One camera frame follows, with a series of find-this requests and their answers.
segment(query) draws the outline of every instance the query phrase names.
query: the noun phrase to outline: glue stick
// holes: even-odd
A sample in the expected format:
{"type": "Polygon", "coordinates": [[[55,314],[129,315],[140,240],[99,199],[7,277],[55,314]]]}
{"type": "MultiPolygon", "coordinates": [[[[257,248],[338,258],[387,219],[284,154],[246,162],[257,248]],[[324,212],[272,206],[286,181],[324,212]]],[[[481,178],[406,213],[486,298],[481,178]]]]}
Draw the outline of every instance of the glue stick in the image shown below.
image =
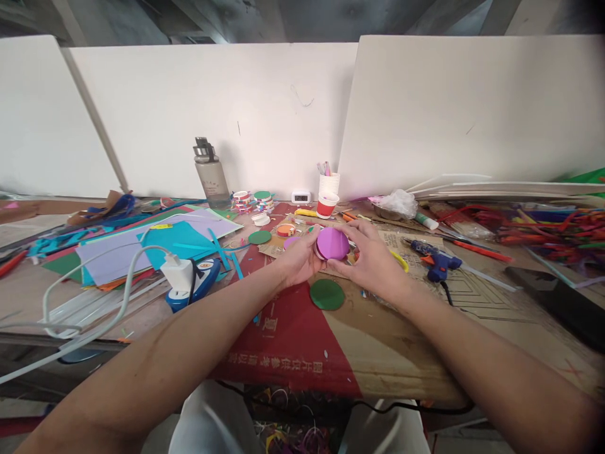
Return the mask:
{"type": "Polygon", "coordinates": [[[416,213],[416,217],[414,219],[416,219],[420,224],[424,225],[429,230],[435,230],[437,227],[439,227],[439,223],[436,220],[431,219],[420,212],[416,213]]]}

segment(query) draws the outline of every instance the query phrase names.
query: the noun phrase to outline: purple foam circle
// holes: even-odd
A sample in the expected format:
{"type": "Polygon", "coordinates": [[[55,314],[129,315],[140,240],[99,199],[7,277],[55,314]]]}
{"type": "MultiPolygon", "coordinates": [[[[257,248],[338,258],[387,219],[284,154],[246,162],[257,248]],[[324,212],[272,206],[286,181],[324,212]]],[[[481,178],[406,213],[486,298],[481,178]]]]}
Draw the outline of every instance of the purple foam circle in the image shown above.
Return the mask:
{"type": "Polygon", "coordinates": [[[290,238],[288,238],[285,241],[285,243],[284,243],[284,249],[288,249],[292,243],[294,243],[296,240],[300,240],[300,239],[301,239],[300,236],[291,236],[290,238]]]}
{"type": "Polygon", "coordinates": [[[349,240],[344,233],[327,227],[317,237],[317,249],[326,260],[342,260],[349,253],[349,240]]]}

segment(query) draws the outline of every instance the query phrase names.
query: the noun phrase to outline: right hand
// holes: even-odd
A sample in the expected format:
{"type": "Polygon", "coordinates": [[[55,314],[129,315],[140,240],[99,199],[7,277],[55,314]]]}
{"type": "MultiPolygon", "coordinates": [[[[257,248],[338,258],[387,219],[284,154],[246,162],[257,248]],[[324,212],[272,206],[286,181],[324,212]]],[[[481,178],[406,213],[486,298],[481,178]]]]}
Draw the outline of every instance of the right hand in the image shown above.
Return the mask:
{"type": "Polygon", "coordinates": [[[404,300],[414,280],[391,255],[376,227],[358,219],[346,225],[335,225],[334,228],[357,245],[359,260],[350,266],[330,259],[328,267],[392,305],[404,300]]]}

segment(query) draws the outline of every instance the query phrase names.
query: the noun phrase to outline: left hand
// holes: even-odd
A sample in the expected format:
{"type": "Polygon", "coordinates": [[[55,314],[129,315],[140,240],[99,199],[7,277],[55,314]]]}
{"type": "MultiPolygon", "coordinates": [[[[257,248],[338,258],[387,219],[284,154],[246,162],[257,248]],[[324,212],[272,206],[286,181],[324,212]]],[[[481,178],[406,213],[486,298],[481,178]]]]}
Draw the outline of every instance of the left hand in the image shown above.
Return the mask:
{"type": "Polygon", "coordinates": [[[321,226],[315,224],[313,231],[300,240],[296,240],[273,263],[283,276],[284,287],[290,287],[306,281],[315,273],[326,268],[326,262],[313,251],[313,245],[320,234],[321,226]]]}

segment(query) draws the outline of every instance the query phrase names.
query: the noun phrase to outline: green paper circle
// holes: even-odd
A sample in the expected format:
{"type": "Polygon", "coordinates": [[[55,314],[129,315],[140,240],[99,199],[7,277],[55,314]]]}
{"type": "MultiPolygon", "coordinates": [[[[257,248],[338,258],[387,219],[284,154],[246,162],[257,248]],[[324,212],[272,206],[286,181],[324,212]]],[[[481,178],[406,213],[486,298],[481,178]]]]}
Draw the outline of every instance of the green paper circle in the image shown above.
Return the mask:
{"type": "Polygon", "coordinates": [[[267,232],[265,230],[260,230],[254,232],[252,235],[248,237],[248,241],[252,244],[262,244],[266,243],[271,239],[271,232],[267,232]]]}
{"type": "Polygon", "coordinates": [[[320,279],[311,286],[311,299],[321,310],[336,310],[345,302],[345,293],[334,281],[320,279]]]}
{"type": "Polygon", "coordinates": [[[271,197],[271,193],[269,191],[258,191],[254,193],[254,198],[256,200],[266,199],[267,197],[271,197]]]}

